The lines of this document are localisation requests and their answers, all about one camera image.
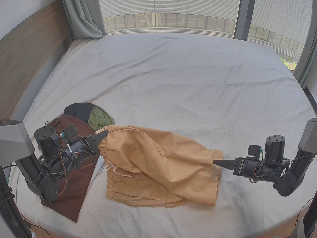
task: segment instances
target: maroon cloth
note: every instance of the maroon cloth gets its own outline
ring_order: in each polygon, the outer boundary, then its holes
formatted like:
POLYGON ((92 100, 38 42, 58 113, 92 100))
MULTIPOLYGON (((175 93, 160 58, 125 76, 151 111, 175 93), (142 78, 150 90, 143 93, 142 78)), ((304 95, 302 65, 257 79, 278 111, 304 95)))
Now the maroon cloth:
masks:
MULTIPOLYGON (((59 118, 55 118, 50 124, 55 127, 57 133, 61 133, 62 129, 73 124, 75 125, 78 134, 82 137, 85 137, 89 134, 95 134, 93 129, 87 123, 71 115, 64 114, 59 118)), ((85 199, 98 157, 99 154, 94 156, 95 161, 90 166, 67 174, 66 190, 53 202, 46 202, 41 199, 42 205, 53 209, 55 212, 62 214, 74 222, 77 222, 81 205, 85 199)), ((87 158, 87 160, 85 160, 81 166, 84 167, 91 161, 92 158, 87 158)), ((60 193, 65 187, 65 179, 59 181, 57 186, 58 192, 60 193)))

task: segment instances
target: headboard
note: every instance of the headboard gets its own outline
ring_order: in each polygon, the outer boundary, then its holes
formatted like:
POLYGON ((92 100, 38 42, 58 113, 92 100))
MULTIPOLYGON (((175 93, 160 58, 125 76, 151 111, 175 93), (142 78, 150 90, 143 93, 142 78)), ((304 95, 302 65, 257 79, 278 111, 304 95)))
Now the headboard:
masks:
POLYGON ((31 79, 71 32, 56 0, 0 40, 0 120, 10 118, 31 79))

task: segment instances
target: drawstring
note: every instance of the drawstring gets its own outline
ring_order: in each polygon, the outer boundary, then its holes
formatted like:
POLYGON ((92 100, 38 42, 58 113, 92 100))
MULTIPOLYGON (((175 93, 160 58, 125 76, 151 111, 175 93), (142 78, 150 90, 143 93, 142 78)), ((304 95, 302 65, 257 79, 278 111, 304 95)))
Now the drawstring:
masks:
POLYGON ((109 164, 106 165, 106 172, 108 172, 110 170, 110 168, 113 168, 113 172, 119 176, 122 176, 122 177, 130 177, 130 178, 137 178, 137 177, 133 177, 133 176, 129 176, 129 175, 122 175, 118 172, 116 172, 116 169, 119 167, 117 167, 116 165, 114 165, 108 158, 107 158, 107 161, 109 162, 109 164))

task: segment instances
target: bed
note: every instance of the bed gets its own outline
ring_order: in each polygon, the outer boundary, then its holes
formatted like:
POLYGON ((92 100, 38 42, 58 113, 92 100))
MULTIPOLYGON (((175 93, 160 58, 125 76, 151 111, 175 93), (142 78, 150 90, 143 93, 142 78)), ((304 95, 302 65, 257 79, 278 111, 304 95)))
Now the bed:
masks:
MULTIPOLYGON (((104 108, 117 125, 191 137, 225 159, 245 157, 250 144, 286 137, 294 158, 315 113, 272 48, 191 34, 124 34, 75 40, 42 86, 24 123, 34 131, 74 102, 104 108)), ((281 197, 271 183, 222 170, 215 206, 132 207, 106 197, 106 172, 88 189, 74 223, 32 194, 13 168, 10 186, 21 214, 62 237, 254 237, 294 217, 313 197, 313 162, 302 185, 281 197)))

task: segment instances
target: brown garment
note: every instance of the brown garment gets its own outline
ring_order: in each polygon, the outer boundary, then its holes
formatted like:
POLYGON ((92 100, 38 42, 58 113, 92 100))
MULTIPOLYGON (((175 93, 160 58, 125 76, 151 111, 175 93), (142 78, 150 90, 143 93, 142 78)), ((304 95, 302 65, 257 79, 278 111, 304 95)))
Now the brown garment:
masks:
MULTIPOLYGON (((85 137, 89 134, 95 134, 93 129, 91 129, 87 123, 71 115, 62 115, 59 118, 55 118, 51 124, 55 127, 57 133, 61 133, 62 129, 73 124, 75 125, 78 134, 82 137, 85 137)), ((87 188, 89 186, 98 157, 99 154, 94 156, 95 161, 92 165, 67 174, 66 190, 53 202, 45 202, 41 199, 42 205, 53 209, 55 212, 58 212, 59 214, 69 218, 74 222, 77 222, 81 205, 85 199, 87 188)), ((88 158, 82 163, 82 166, 84 167, 91 161, 92 158, 88 158)), ((65 187, 65 179, 59 181, 57 186, 58 192, 61 192, 65 187)))
POLYGON ((105 129, 99 149, 108 197, 130 205, 215 205, 221 168, 212 162, 223 158, 222 151, 168 131, 110 125, 97 133, 105 129))

